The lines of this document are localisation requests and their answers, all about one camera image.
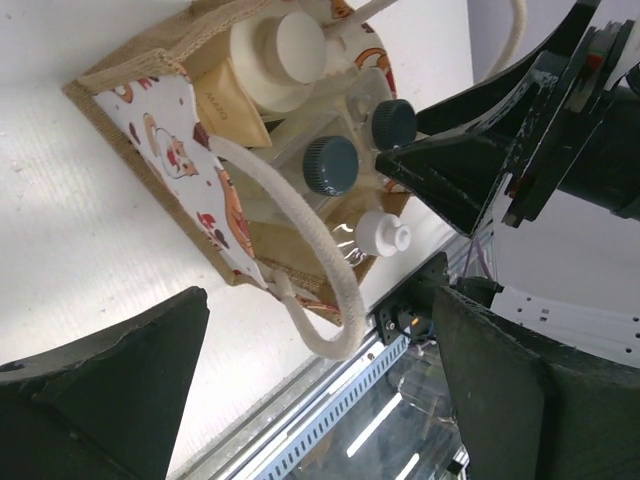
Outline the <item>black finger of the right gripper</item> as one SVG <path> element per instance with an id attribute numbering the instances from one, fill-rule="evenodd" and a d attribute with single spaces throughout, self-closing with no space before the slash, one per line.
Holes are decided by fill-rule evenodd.
<path id="1" fill-rule="evenodd" d="M 464 237 L 479 229 L 512 162 L 540 87 L 520 82 L 497 105 L 459 131 L 378 155 L 376 171 L 406 188 Z"/>
<path id="2" fill-rule="evenodd" d="M 576 1 L 556 29 L 517 63 L 453 97 L 418 112 L 418 131 L 435 135 L 476 120 L 516 87 L 542 53 L 569 59 L 599 5 L 599 0 Z"/>

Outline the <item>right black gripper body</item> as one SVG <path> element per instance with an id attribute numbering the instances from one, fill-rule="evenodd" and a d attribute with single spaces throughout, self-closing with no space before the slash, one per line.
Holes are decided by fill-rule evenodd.
<path id="1" fill-rule="evenodd" d="M 639 22 L 591 22 L 600 4 L 577 1 L 518 66 L 541 86 L 513 152 L 502 219 L 535 221 L 560 190 L 628 220 L 639 218 Z"/>

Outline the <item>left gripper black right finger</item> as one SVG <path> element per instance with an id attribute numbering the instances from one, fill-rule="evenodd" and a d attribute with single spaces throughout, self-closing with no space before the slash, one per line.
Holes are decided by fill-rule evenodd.
<path id="1" fill-rule="evenodd" d="M 474 479 L 636 479 L 639 371 L 449 288 L 433 318 Z"/>

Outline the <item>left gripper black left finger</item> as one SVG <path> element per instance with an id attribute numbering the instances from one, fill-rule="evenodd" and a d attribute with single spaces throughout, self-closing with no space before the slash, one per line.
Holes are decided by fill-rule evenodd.
<path id="1" fill-rule="evenodd" d="M 207 324 L 207 294 L 190 287 L 3 364 L 2 478 L 165 478 Z"/>

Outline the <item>clear square bottle dark cap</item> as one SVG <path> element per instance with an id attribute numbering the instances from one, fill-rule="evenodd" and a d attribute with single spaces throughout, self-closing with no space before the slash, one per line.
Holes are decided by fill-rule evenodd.
<path id="1" fill-rule="evenodd" d="M 375 156 L 412 143 L 417 118 L 412 105 L 394 98 L 385 74 L 378 68 L 360 73 L 346 90 L 346 109 L 364 152 Z"/>

